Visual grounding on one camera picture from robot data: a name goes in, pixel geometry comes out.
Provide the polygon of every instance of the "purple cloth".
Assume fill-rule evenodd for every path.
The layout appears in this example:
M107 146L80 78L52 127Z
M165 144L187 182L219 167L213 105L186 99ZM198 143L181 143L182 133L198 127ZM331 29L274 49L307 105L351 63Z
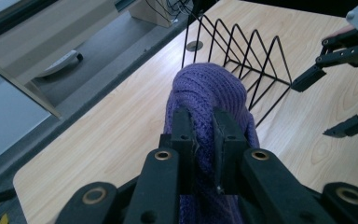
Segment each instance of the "purple cloth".
M237 196L218 195L213 184L213 108L229 112L249 144L259 147L255 121L246 108L241 81L213 63L193 63L176 75L165 117L164 133L172 132L172 113L184 106L197 136L196 183L193 195L181 195L180 223L242 223Z

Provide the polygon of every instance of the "metal dish rack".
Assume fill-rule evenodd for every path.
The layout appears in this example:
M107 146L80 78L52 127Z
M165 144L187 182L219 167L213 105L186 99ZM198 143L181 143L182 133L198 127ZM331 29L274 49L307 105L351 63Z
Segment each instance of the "metal dish rack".
M231 30L228 30L222 20L218 19L215 23L212 23L205 15L197 18L195 22L199 24L197 39L190 43L187 43L190 20L187 24L182 68L185 66L185 62L189 61L189 58L191 60L191 57L193 57L190 63L216 63L225 67L233 75L238 76L248 91L247 106L254 116L256 106L258 105L258 107L260 107L257 109L258 111L255 116L256 127L258 127L280 102L283 96L289 92L292 85L292 78L283 54L280 38L275 36L267 49L257 30L253 30L248 39L238 24L234 24ZM201 56L198 57L198 51L207 50L200 48L203 45L200 39L202 39L202 42L211 42L209 53L203 54L208 55L207 59L201 58ZM257 43L259 47L261 46L261 48L257 48L258 52L255 50ZM277 46L279 52L278 54L274 54L274 49L276 49ZM272 61L276 61L277 59L282 62L281 65L284 65L282 70L286 76L283 76L283 78L282 76L278 76L277 69L272 63ZM277 85L285 86L283 92L277 93L278 89L282 91L282 88L275 88L275 90L273 90ZM263 104L260 103L264 97L273 97L273 103L263 106Z

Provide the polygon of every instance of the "wooden table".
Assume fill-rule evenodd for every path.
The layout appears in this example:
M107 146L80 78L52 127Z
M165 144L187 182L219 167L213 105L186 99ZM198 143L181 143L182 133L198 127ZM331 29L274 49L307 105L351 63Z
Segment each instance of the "wooden table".
M293 78L313 64L320 40L346 24L341 18L234 0L219 1L207 15L228 27L239 24L246 35L256 28L268 43L278 35ZM193 24L190 40L196 30ZM201 41L207 43L205 36ZM158 146L184 38L184 33L177 36L17 172L14 186L29 223L55 218L88 183L119 187L140 174L146 154ZM276 67L282 69L282 64L278 61ZM358 68L341 65L325 71L328 75L307 91L289 91L257 128L261 147L277 154L302 184L319 191L334 181L358 186L358 135L322 135L358 114ZM255 116L269 104L269 97L264 98Z

